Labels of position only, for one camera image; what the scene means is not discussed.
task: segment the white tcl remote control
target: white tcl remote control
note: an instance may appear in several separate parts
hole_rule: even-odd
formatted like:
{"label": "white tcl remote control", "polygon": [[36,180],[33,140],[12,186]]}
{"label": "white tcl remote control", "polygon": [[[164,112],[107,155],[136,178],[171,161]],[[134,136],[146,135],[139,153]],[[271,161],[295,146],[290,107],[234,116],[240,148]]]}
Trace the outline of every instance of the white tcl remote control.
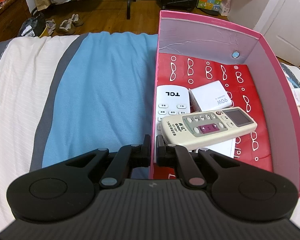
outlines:
{"label": "white tcl remote control", "polygon": [[251,133],[257,123],[240,107],[167,116],[161,120],[161,132],[167,144],[189,151],[224,142]]}
{"label": "white tcl remote control", "polygon": [[165,116],[190,113],[189,91],[185,87],[163,85],[157,87],[155,109],[155,139],[161,134],[161,120]]}

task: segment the purple button panel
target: purple button panel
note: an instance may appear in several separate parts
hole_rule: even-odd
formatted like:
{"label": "purple button panel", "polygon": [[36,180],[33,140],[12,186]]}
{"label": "purple button panel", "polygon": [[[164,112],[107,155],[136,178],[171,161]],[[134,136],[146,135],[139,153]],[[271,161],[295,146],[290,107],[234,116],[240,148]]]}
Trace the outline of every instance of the purple button panel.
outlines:
{"label": "purple button panel", "polygon": [[200,129],[200,131],[202,133],[210,133],[210,132],[219,131],[219,128],[218,128],[218,126],[215,123],[201,125],[198,128]]}

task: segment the ribbed gray surface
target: ribbed gray surface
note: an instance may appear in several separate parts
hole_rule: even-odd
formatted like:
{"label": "ribbed gray surface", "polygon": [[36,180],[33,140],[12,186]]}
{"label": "ribbed gray surface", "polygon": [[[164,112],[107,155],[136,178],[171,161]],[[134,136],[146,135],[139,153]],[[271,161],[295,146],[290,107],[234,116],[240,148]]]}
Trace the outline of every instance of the ribbed gray surface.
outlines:
{"label": "ribbed gray surface", "polygon": [[2,239],[36,240],[292,240],[300,230],[290,221],[251,224],[227,217],[202,191],[179,180],[131,180],[104,190],[88,210],[67,221],[36,225],[21,220],[5,229]]}

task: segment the wooden table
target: wooden table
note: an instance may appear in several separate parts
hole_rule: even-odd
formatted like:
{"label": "wooden table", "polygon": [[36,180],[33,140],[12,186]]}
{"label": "wooden table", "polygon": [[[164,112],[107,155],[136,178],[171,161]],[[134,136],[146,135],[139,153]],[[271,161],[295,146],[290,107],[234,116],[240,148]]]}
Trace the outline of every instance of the wooden table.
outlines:
{"label": "wooden table", "polygon": [[26,0],[7,0],[0,9],[0,41],[16,37],[23,22],[30,17]]}

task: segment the beige remote control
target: beige remote control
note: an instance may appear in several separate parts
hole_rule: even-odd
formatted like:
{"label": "beige remote control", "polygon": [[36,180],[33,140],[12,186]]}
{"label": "beige remote control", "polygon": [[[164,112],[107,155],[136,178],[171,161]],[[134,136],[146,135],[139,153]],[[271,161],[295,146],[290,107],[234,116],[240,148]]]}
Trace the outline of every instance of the beige remote control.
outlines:
{"label": "beige remote control", "polygon": [[161,132],[167,144],[189,151],[224,142],[253,132],[257,123],[240,107],[179,114],[161,120]]}

